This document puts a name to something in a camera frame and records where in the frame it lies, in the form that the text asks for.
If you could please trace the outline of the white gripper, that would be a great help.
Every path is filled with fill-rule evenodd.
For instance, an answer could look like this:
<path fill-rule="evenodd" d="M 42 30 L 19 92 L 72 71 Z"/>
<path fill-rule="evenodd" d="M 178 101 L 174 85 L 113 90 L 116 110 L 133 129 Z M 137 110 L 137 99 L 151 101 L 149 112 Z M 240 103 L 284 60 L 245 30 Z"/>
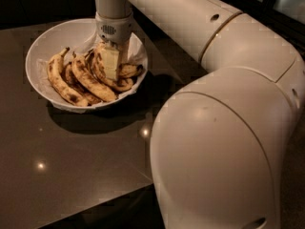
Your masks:
<path fill-rule="evenodd" d="M 97 13 L 95 21 L 97 34 L 101 39 L 115 44 L 122 44 L 120 50 L 106 45 L 101 52 L 105 76 L 108 79 L 116 81 L 120 62 L 122 64 L 128 62 L 129 39 L 132 34 L 132 14 L 124 18 L 108 18 Z"/>

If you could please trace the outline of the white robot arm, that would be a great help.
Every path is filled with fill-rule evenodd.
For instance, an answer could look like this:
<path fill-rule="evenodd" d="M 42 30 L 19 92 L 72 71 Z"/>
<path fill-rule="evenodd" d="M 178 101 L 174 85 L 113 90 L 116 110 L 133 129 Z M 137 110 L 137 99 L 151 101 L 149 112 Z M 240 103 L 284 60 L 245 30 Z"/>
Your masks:
<path fill-rule="evenodd" d="M 123 43 L 140 10 L 205 69 L 160 109 L 152 179 L 166 229 L 280 229 L 281 167 L 304 108 L 304 62 L 219 0 L 95 0 L 98 33 Z"/>

